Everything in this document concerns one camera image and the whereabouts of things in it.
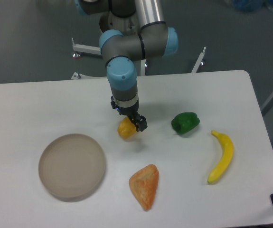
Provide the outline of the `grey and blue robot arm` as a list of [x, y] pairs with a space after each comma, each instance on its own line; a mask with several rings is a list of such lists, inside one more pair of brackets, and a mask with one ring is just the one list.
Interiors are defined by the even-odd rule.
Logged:
[[99, 38], [99, 49], [105, 62], [106, 76], [112, 91], [111, 106], [125, 115], [137, 131], [147, 128], [146, 118], [138, 113], [139, 96], [135, 61], [172, 55], [179, 39], [168, 27], [159, 0], [76, 0], [85, 15], [106, 13], [108, 17], [127, 19], [132, 25], [118, 28], [108, 19], [108, 28]]

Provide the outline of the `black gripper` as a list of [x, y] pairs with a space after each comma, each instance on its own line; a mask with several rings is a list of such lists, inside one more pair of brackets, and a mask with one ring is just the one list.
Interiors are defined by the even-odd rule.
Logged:
[[112, 109], [117, 110], [120, 115], [128, 116], [137, 132], [143, 132], [148, 127], [146, 118], [138, 113], [138, 95], [128, 101], [121, 101], [111, 96], [111, 106]]

